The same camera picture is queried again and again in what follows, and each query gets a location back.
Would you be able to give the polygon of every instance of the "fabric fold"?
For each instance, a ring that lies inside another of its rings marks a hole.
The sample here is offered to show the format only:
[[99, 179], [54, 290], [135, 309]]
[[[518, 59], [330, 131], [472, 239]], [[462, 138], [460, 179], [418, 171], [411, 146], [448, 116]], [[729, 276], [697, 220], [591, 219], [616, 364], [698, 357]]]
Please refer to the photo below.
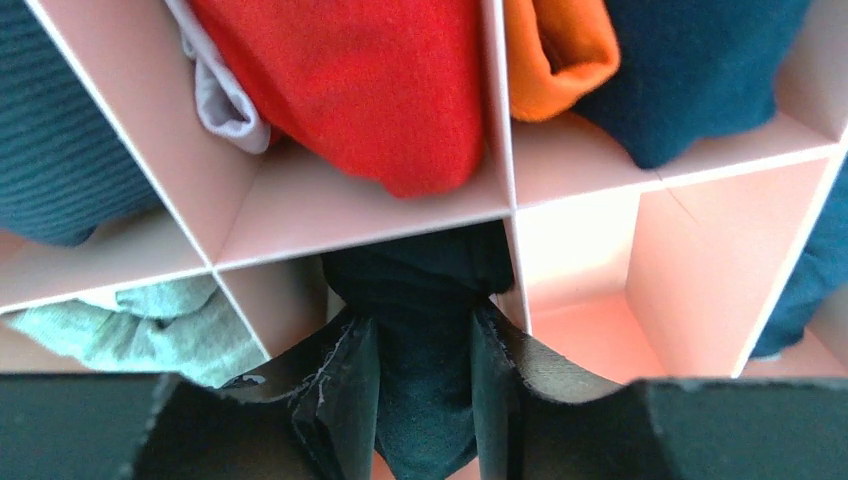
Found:
[[271, 126], [221, 58], [188, 0], [165, 0], [180, 26], [183, 51], [195, 62], [194, 97], [200, 123], [213, 135], [248, 153], [262, 153], [272, 141]]
[[170, 320], [111, 312], [72, 300], [18, 312], [7, 324], [94, 370], [179, 372], [215, 388], [265, 362], [261, 348], [220, 290], [196, 312]]
[[569, 108], [618, 69], [603, 0], [505, 0], [510, 113], [539, 122]]

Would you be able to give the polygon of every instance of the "gray cloth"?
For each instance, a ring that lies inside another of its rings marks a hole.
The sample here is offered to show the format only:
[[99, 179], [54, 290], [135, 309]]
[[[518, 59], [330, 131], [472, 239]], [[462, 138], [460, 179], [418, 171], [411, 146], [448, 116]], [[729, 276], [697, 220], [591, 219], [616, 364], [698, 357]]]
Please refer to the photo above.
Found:
[[72, 300], [18, 312], [8, 325], [95, 370], [178, 372], [214, 388], [266, 361], [220, 290], [196, 312], [172, 320]]
[[271, 126], [259, 116], [188, 1], [165, 0], [165, 4], [180, 26], [183, 51], [195, 62], [194, 98], [200, 123], [245, 152], [267, 150]]

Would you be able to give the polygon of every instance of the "organizer compartment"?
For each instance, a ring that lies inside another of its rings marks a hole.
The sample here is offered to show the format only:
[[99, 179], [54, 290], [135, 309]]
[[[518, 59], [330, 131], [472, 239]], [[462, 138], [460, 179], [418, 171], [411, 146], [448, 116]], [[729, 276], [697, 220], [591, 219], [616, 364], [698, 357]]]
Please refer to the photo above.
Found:
[[224, 268], [478, 223], [509, 212], [491, 158], [445, 195], [399, 200], [301, 147], [265, 160], [216, 262]]
[[820, 159], [519, 210], [533, 334], [621, 383], [738, 374], [831, 165]]
[[327, 283], [318, 257], [217, 270], [215, 276], [269, 360], [324, 326]]
[[73, 249], [11, 234], [0, 238], [0, 312], [60, 302], [104, 286], [132, 288], [207, 271], [162, 210], [104, 225]]
[[[0, 311], [213, 273], [273, 356], [317, 328], [325, 304], [320, 280], [273, 262], [504, 217], [517, 288], [500, 303], [514, 322], [616, 381], [736, 375], [848, 148], [840, 0], [814, 2], [778, 78], [781, 114], [652, 172], [570, 114], [512, 123], [503, 4], [481, 2], [488, 157], [456, 192], [412, 201], [299, 147], [257, 157], [211, 136], [166, 7], [91, 1], [84, 14], [28, 3], [171, 216], [107, 226], [73, 250], [3, 236]], [[843, 337], [811, 330], [787, 358], [838, 371], [815, 359]]]

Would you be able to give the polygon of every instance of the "orange folded cloth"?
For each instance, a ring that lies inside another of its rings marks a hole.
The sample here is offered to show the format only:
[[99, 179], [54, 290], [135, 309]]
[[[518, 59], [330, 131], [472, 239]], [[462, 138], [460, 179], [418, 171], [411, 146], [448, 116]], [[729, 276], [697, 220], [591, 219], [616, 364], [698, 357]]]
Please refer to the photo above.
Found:
[[571, 108], [618, 70], [603, 0], [504, 0], [509, 107], [540, 122]]

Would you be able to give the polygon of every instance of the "dark fabric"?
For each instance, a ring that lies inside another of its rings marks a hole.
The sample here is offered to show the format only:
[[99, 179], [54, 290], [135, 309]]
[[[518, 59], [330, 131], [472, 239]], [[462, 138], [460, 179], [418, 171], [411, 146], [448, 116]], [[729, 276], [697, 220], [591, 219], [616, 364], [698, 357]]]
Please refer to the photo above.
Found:
[[503, 223], [322, 255], [329, 285], [374, 319], [377, 451], [398, 480], [444, 480], [476, 455], [471, 311], [513, 283]]
[[0, 478], [114, 480], [153, 412], [153, 375], [0, 375]]
[[848, 162], [816, 221], [795, 269], [757, 341], [752, 357], [780, 352], [801, 341], [821, 303], [848, 282]]
[[621, 67], [574, 111], [660, 167], [775, 114], [774, 76], [810, 0], [606, 0]]
[[0, 0], [0, 229], [61, 246], [159, 204], [24, 0]]
[[[374, 323], [345, 308], [230, 388], [177, 390], [138, 457], [136, 478], [367, 480], [380, 380], [376, 342]], [[244, 392], [254, 389], [252, 398]]]
[[483, 479], [848, 478], [846, 380], [657, 379], [610, 393], [494, 306], [475, 318]]

